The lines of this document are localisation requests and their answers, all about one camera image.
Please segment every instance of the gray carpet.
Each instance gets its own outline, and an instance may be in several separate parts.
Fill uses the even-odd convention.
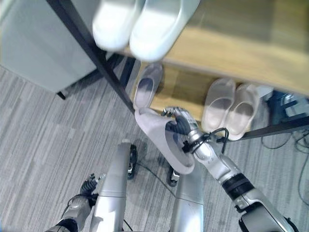
[[[124,61],[115,68],[118,76],[123,66]],[[138,69],[136,63],[128,92]],[[108,170],[124,138],[138,147],[139,161],[166,180],[167,162],[104,78],[81,80],[66,92],[69,97],[63,101],[0,68],[0,222],[5,232],[40,232],[57,223],[83,180]],[[261,104],[253,127],[262,127],[266,119]],[[276,146],[287,136],[265,142]],[[292,139],[277,150],[261,147],[259,139],[229,143],[226,153],[299,231],[309,231],[309,208],[297,194],[306,155],[295,151]],[[230,199],[206,171],[204,176],[205,231],[239,232],[239,215]],[[309,200],[309,165],[301,193]],[[138,167],[128,182],[125,219],[136,231],[167,232],[173,203],[169,191]]]

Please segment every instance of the white cabinet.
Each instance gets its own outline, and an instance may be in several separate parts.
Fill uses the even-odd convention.
[[[73,3],[89,28],[99,0]],[[1,66],[52,92],[96,68],[45,0],[4,0],[0,8]]]

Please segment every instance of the electrical cable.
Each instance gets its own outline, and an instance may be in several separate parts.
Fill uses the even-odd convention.
[[[144,169],[148,170],[152,175],[155,176],[155,178],[157,178],[157,179],[161,182],[162,185],[164,185],[164,187],[165,187],[174,197],[176,197],[175,194],[167,187],[167,185],[166,185],[166,184],[165,184],[153,171],[151,171],[148,167],[146,167],[146,166],[143,165],[142,163],[136,163],[136,165],[139,165],[140,167],[143,167]]]
[[[264,137],[261,137],[261,144],[262,144],[263,147],[266,147],[267,149],[275,150],[275,149],[278,149],[278,148],[283,147],[284,145],[286,145],[288,143],[288,141],[290,140],[291,136],[292,136],[292,133],[290,133],[290,136],[287,138],[287,140],[283,144],[281,144],[280,146],[277,146],[277,147],[269,147],[269,146],[265,145],[265,143],[263,141]]]
[[[131,231],[133,231],[132,228],[130,227],[129,223],[127,223],[127,221],[126,221],[125,219],[124,219],[124,222],[125,222],[125,224],[129,227],[129,229],[130,229]]]
[[[294,140],[295,140],[295,143],[294,143],[295,149],[296,149],[297,151],[299,151],[299,152],[304,153],[304,154],[307,155],[307,156],[306,156],[306,159],[305,159],[305,161],[304,161],[304,164],[303,164],[303,166],[302,166],[302,168],[301,168],[300,175],[299,175],[299,179],[298,179],[298,184],[297,184],[297,193],[298,193],[298,196],[299,196],[299,198],[301,199],[301,201],[302,201],[305,205],[307,205],[307,206],[309,206],[309,202],[307,202],[307,201],[303,198],[303,196],[301,195],[301,192],[300,192],[300,183],[301,183],[301,180],[302,180],[302,177],[303,177],[303,174],[304,174],[305,166],[306,166],[306,164],[307,164],[307,162],[308,162],[308,160],[309,160],[309,151],[306,152],[306,151],[301,150],[301,149],[298,147],[298,145],[301,146],[301,147],[303,147],[303,148],[309,149],[309,142],[306,140],[306,137],[307,137],[308,135],[309,135],[309,132],[307,132],[307,133],[304,133],[304,132],[303,132],[303,136],[300,137],[299,139],[296,139],[295,136],[293,135],[293,138],[294,138]]]
[[[261,144],[262,144],[264,147],[266,147],[266,148],[268,148],[268,149],[271,149],[271,150],[275,150],[275,149],[278,149],[278,148],[280,148],[280,147],[283,147],[284,145],[287,144],[287,142],[290,140],[290,138],[293,137],[293,139],[294,139],[294,141],[295,141],[295,142],[294,142],[294,148],[295,148],[297,151],[299,151],[299,152],[304,153],[304,154],[307,155],[306,158],[305,158],[305,162],[304,162],[304,164],[303,164],[303,166],[302,166],[302,168],[301,168],[300,175],[299,175],[299,178],[298,178],[298,184],[297,184],[297,193],[298,193],[298,196],[299,196],[300,200],[301,200],[305,205],[307,205],[307,206],[309,206],[309,202],[307,202],[307,201],[303,198],[303,196],[301,195],[301,192],[300,192],[300,183],[301,183],[301,180],[302,180],[302,178],[303,178],[305,166],[306,166],[306,164],[307,164],[307,162],[308,162],[308,160],[309,160],[309,151],[303,151],[303,150],[301,150],[298,146],[301,146],[302,148],[309,149],[309,141],[307,141],[307,136],[308,136],[308,135],[309,135],[309,130],[304,130],[304,131],[302,131],[302,136],[301,136],[300,138],[296,138],[295,135],[294,135],[293,133],[291,133],[290,136],[289,136],[289,138],[288,138],[283,144],[281,144],[281,145],[278,146],[278,147],[268,147],[268,146],[266,146],[266,145],[264,144],[264,142],[263,142],[263,137],[261,137]]]

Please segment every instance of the white shoe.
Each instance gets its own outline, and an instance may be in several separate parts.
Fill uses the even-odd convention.
[[[193,171],[195,159],[191,153],[183,152],[181,136],[165,130],[172,118],[162,117],[150,108],[141,108],[135,111],[135,120],[175,171],[180,174]]]
[[[92,21],[97,46],[107,51],[124,49],[144,3],[145,0],[101,0]]]
[[[228,129],[230,140],[238,140],[244,135],[256,114],[259,101],[255,85],[242,84],[236,89],[235,101],[224,125]]]
[[[224,127],[228,110],[234,103],[235,87],[235,82],[227,78],[218,79],[210,86],[201,121],[205,132]]]
[[[163,76],[163,67],[159,63],[148,65],[141,73],[135,91],[134,109],[149,107]]]
[[[200,0],[146,0],[131,37],[136,58],[155,62],[171,49]]]

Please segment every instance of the caster wheel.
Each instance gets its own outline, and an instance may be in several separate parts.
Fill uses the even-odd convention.
[[[130,148],[130,163],[129,163],[129,168],[127,170],[127,179],[128,180],[131,180],[131,179],[134,178],[136,162],[137,162],[136,146],[131,145],[131,148]]]
[[[179,179],[179,173],[176,172],[172,166],[169,167],[169,173],[167,176],[167,183],[171,187],[175,187],[177,185]]]

